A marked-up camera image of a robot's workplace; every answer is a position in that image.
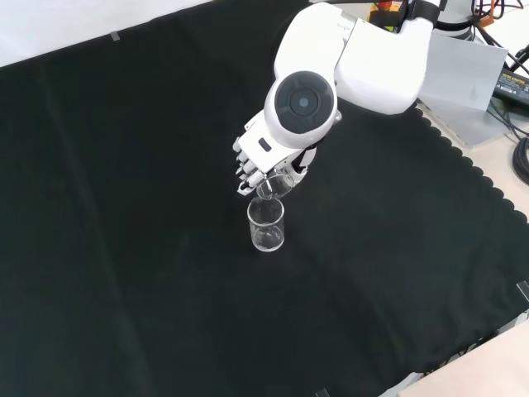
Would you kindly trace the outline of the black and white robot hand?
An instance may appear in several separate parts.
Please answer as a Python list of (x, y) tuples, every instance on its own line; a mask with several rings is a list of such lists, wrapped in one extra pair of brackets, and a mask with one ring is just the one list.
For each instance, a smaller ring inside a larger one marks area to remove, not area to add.
[(299, 184), (317, 149), (292, 149), (279, 144), (269, 132), (263, 112), (245, 124), (245, 132), (232, 146), (236, 153), (237, 193), (255, 193), (262, 199), (279, 199)]

